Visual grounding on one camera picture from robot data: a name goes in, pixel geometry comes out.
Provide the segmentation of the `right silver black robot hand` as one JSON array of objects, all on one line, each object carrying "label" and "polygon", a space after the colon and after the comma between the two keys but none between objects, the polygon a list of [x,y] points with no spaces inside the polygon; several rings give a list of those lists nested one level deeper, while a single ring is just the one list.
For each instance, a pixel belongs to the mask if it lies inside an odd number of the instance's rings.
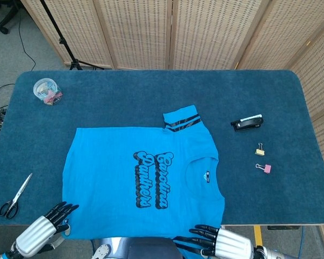
[{"label": "right silver black robot hand", "polygon": [[197,224],[189,230],[194,237],[176,236],[177,248],[202,258],[253,258],[254,248],[250,239],[223,228]]}]

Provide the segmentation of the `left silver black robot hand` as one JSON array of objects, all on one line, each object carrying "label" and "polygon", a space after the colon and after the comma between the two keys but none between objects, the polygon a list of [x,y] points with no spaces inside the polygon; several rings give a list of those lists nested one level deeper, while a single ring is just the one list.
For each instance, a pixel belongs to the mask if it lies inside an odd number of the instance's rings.
[{"label": "left silver black robot hand", "polygon": [[78,208],[79,205],[65,201],[56,204],[16,238],[11,251],[17,254],[17,258],[30,258],[56,249],[64,241],[63,236],[70,235],[67,217]]}]

